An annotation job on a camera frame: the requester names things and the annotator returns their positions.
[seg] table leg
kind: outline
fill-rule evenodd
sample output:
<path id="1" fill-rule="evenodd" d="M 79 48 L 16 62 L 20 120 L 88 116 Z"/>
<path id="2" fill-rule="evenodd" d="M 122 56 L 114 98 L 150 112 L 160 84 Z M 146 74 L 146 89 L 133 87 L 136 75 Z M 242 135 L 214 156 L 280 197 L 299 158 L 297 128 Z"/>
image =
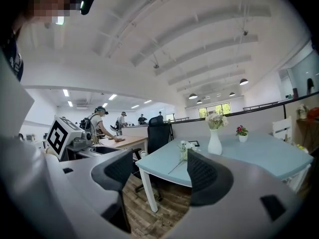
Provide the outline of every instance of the table leg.
<path id="1" fill-rule="evenodd" d="M 140 175 L 141 175 L 141 179 L 142 179 L 143 186 L 144 186 L 144 189 L 145 189 L 146 197 L 148 198 L 151 210 L 156 213 L 158 211 L 158 207 L 156 205 L 155 197 L 154 197 L 154 194 L 153 194 L 153 189 L 152 189 L 152 186 L 151 186 L 150 176 L 149 176 L 148 173 L 146 173 L 141 168 L 140 168 Z"/>
<path id="2" fill-rule="evenodd" d="M 144 140 L 144 150 L 145 150 L 146 154 L 148 155 L 149 154 L 148 153 L 148 141 L 146 139 Z"/>

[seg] hair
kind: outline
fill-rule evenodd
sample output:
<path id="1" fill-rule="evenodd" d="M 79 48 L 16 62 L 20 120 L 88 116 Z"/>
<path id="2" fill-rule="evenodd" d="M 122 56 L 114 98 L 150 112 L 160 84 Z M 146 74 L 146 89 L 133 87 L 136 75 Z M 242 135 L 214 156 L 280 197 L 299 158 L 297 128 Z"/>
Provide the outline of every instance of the hair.
<path id="1" fill-rule="evenodd" d="M 314 82 L 312 78 L 307 79 L 307 95 L 311 94 L 311 88 L 314 87 Z"/>

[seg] white t-shirt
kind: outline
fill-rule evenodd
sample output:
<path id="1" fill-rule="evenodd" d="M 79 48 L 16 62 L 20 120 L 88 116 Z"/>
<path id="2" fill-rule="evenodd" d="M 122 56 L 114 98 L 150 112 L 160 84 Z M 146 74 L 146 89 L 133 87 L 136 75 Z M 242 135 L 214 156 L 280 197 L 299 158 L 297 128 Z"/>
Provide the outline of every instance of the white t-shirt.
<path id="1" fill-rule="evenodd" d="M 102 118 L 100 115 L 98 114 L 92 114 L 91 116 L 89 116 L 89 119 L 91 120 L 91 128 L 90 128 L 90 132 L 92 135 L 96 135 L 96 128 L 98 127 L 98 124 L 100 121 L 102 121 Z"/>

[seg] white chair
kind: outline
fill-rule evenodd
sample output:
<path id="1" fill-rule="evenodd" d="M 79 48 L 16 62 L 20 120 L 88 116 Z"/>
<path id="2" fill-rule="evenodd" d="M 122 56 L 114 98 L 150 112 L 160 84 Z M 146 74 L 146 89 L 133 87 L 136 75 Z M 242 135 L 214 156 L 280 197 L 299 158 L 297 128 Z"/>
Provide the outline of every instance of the white chair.
<path id="1" fill-rule="evenodd" d="M 293 140 L 293 130 L 291 123 L 291 116 L 288 119 L 283 119 L 277 122 L 273 122 L 273 136 L 281 140 Z"/>
<path id="2" fill-rule="evenodd" d="M 287 179 L 282 180 L 282 182 L 287 184 L 295 193 L 297 193 L 305 180 L 310 166 L 311 165 L 307 165 L 305 169 Z"/>

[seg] flower pot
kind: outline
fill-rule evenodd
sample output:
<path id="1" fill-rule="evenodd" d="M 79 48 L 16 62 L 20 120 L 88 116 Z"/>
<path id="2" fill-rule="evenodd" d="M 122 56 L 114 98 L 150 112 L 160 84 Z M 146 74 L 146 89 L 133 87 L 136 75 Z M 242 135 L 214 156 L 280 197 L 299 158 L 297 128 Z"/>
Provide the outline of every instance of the flower pot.
<path id="1" fill-rule="evenodd" d="M 246 142 L 248 139 L 248 135 L 240 135 L 239 136 L 239 141 L 240 142 Z"/>
<path id="2" fill-rule="evenodd" d="M 221 155 L 222 152 L 222 146 L 221 142 L 218 137 L 218 130 L 213 129 L 210 130 L 210 140 L 208 144 L 208 153 L 215 154 L 215 155 Z"/>

